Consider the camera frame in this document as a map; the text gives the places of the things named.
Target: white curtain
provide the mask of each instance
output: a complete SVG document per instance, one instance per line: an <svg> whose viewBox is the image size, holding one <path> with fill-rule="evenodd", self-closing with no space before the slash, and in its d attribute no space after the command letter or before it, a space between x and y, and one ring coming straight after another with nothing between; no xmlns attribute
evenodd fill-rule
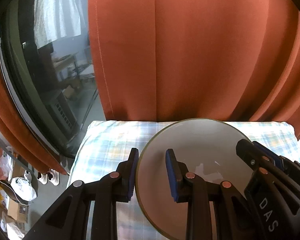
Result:
<svg viewBox="0 0 300 240"><path fill-rule="evenodd" d="M81 0L35 0L34 10L37 48L59 38L78 36L86 26Z"/></svg>

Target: copper rivet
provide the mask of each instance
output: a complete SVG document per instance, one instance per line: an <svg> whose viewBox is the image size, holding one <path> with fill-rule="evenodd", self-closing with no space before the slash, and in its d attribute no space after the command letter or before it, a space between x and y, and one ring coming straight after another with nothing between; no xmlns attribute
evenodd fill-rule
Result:
<svg viewBox="0 0 300 240"><path fill-rule="evenodd" d="M187 172L187 173L186 173L186 177L187 177L188 179L193 179L193 178L195 177L195 174L194 174L193 172Z"/></svg>
<svg viewBox="0 0 300 240"><path fill-rule="evenodd" d="M73 186L74 187L80 187L82 185L82 181L81 180L76 180L74 183L73 183Z"/></svg>
<svg viewBox="0 0 300 240"><path fill-rule="evenodd" d="M224 181L222 183L222 186L225 187L225 188L230 188L232 186L231 182L228 182L228 181Z"/></svg>
<svg viewBox="0 0 300 240"><path fill-rule="evenodd" d="M114 171L114 172L110 173L110 177L112 177L112 178L117 178L117 177L119 177L119 172Z"/></svg>
<svg viewBox="0 0 300 240"><path fill-rule="evenodd" d="M265 168L260 167L259 171L263 174L268 174L268 171Z"/></svg>

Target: white plate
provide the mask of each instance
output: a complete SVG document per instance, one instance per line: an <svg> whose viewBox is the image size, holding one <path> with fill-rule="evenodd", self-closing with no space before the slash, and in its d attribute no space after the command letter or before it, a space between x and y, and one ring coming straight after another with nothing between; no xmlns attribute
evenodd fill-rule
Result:
<svg viewBox="0 0 300 240"><path fill-rule="evenodd" d="M236 155L241 139L236 128L211 119L187 119L167 126L145 146L136 173L136 194L150 223L169 239L186 238L187 203L170 193L165 152L172 148L179 162L208 182L230 181L243 195L252 170Z"/></svg>

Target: white lettering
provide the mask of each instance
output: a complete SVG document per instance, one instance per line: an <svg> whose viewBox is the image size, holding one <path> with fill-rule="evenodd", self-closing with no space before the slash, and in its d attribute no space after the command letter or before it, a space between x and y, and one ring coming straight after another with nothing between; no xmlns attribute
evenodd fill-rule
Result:
<svg viewBox="0 0 300 240"><path fill-rule="evenodd" d="M270 210L269 212L266 212L266 213L263 215L264 217L267 217L266 222L268 222L268 219L269 219L269 217L271 216L271 214L272 214L272 210Z"/></svg>
<svg viewBox="0 0 300 240"><path fill-rule="evenodd" d="M276 220L274 220L274 222L272 223L272 228L271 228L271 226L269 226L269 231L270 232L273 232L273 230L275 228L275 224L276 224L276 226L279 226L279 223Z"/></svg>
<svg viewBox="0 0 300 240"><path fill-rule="evenodd" d="M268 204L268 200L267 200L267 198L265 197L264 200L262 200L262 202L260 203L259 206L260 206L261 209L263 209L263 208L266 207L267 204Z"/></svg>

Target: glass window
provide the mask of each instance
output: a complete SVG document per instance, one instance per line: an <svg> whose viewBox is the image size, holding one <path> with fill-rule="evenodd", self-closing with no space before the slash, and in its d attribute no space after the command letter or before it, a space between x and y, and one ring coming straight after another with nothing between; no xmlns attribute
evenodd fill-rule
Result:
<svg viewBox="0 0 300 240"><path fill-rule="evenodd" d="M13 0L0 18L3 63L42 135L75 156L93 120L105 120L91 59L88 0Z"/></svg>

